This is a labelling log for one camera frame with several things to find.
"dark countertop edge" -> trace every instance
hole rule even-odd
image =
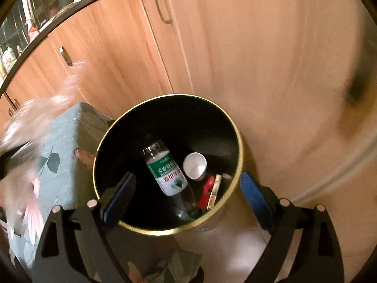
[[[27,48],[24,50],[24,52],[21,54],[21,56],[18,58],[18,60],[15,62],[13,67],[10,69],[8,75],[6,76],[3,85],[1,85],[0,88],[0,96],[3,95],[5,90],[7,89],[8,85],[12,81],[12,78],[17,73],[19,68],[22,66],[22,64],[27,60],[29,55],[34,51],[36,47],[39,46],[39,44],[51,33],[56,27],[58,27],[61,23],[66,21],[69,17],[83,9],[84,7],[88,6],[89,4],[94,3],[97,0],[81,0],[77,2],[75,5],[73,5],[70,9],[62,13],[58,18],[56,18],[54,21],[52,21],[40,34],[33,39],[33,41],[27,46]]]

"gold rim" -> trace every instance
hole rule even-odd
[[[182,94],[182,93],[174,93],[174,94],[169,94],[169,95],[163,95],[163,96],[158,96],[158,97],[154,97],[152,99],[148,99],[144,102],[141,102],[139,103],[138,105],[134,106],[133,108],[130,108],[128,111],[126,111],[123,115],[121,115],[110,127],[109,129],[106,131],[105,135],[103,136],[103,138],[101,139],[100,143],[99,143],[99,146],[97,148],[97,154],[99,152],[99,149],[101,148],[101,145],[102,145],[102,142],[103,140],[105,139],[105,137],[107,136],[107,134],[109,133],[109,131],[111,130],[111,128],[126,114],[128,114],[131,110],[137,108],[138,106],[140,105],[143,105],[149,101],[153,101],[155,99],[158,99],[158,98],[163,98],[163,97],[169,97],[169,96],[190,96],[190,97],[193,97],[193,98],[198,98],[198,99],[201,99],[201,100],[204,100],[204,101],[207,101],[213,105],[215,105],[219,110],[221,110],[223,112],[223,114],[228,118],[228,120],[230,121],[230,123],[232,124],[233,126],[233,129],[236,133],[236,136],[237,136],[237,142],[238,142],[238,162],[237,162],[237,168],[236,168],[236,173],[234,174],[234,177],[232,179],[232,182],[230,183],[229,185],[229,188],[228,190],[225,192],[224,196],[220,199],[220,201],[214,206],[214,208],[212,210],[210,210],[208,213],[206,213],[205,215],[203,215],[202,217],[194,220],[193,222],[190,222],[190,223],[187,223],[185,225],[182,225],[182,226],[179,226],[179,227],[176,227],[176,228],[173,228],[173,229],[169,229],[169,230],[145,230],[145,229],[141,229],[141,228],[137,228],[137,227],[134,227],[134,226],[131,226],[131,225],[128,225],[127,223],[124,223],[123,221],[120,221],[119,222],[119,225],[124,227],[124,228],[127,228],[131,231],[134,231],[134,232],[137,232],[137,233],[141,233],[141,234],[145,234],[145,235],[152,235],[152,236],[164,236],[164,235],[173,235],[173,234],[177,234],[179,232],[183,232],[183,231],[187,231],[187,230],[191,230],[197,226],[200,226],[201,224],[203,224],[205,221],[207,221],[208,219],[210,219],[213,215],[216,214],[216,212],[221,209],[221,207],[223,207],[223,205],[229,200],[230,196],[232,195],[232,193],[234,192],[234,190],[236,189],[236,186],[238,184],[238,180],[240,179],[241,177],[241,173],[242,173],[242,166],[243,166],[243,163],[244,163],[244,146],[243,146],[243,143],[242,143],[242,138],[241,138],[241,134],[237,128],[237,126],[235,125],[235,123],[233,122],[233,120],[231,119],[231,117],[227,114],[227,112],[225,112],[225,110],[223,110],[220,106],[218,106],[216,103],[208,100],[208,99],[205,99],[203,97],[199,97],[199,96],[194,96],[194,95],[186,95],[186,94]],[[96,186],[96,182],[95,182],[95,176],[94,176],[94,170],[95,170],[95,166],[96,166],[96,161],[97,161],[97,155],[95,156],[94,158],[94,163],[93,163],[93,186],[94,186],[94,191],[95,191],[95,194],[97,196],[97,199],[99,199],[99,194],[98,194],[98,191],[97,191],[97,186]]]

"green and white label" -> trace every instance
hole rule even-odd
[[[165,195],[174,196],[186,188],[187,180],[170,154],[147,166]]]

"plastic bag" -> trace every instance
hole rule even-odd
[[[0,205],[6,211],[11,238],[22,235],[27,228],[34,245],[35,235],[42,234],[44,222],[37,203],[39,179],[35,168],[50,124],[72,104],[82,68],[82,63],[75,65],[74,75],[66,78],[55,96],[25,102],[9,121],[0,141],[0,155],[10,154],[3,163],[6,173],[0,181]],[[27,227],[23,226],[24,218]]]

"cabinet handle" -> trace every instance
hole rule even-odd
[[[63,56],[63,58],[64,58],[66,64],[67,64],[68,66],[72,66],[72,65],[73,65],[72,60],[70,59],[70,57],[69,57],[67,51],[64,49],[64,47],[60,47],[60,48],[59,48],[59,52],[60,52],[61,55]]]
[[[158,0],[155,0],[155,2],[156,2],[156,7],[157,7],[157,11],[158,11],[158,14],[160,15],[160,18],[161,18],[161,20],[163,21],[163,22],[165,22],[166,24],[170,24],[170,23],[172,23],[172,20],[169,18],[168,20],[165,20],[164,18],[163,18],[163,14],[161,13],[161,9],[160,9],[160,5],[159,5],[159,3],[158,3]]]
[[[20,104],[18,103],[17,99],[14,99],[14,104],[17,109],[20,109]]]

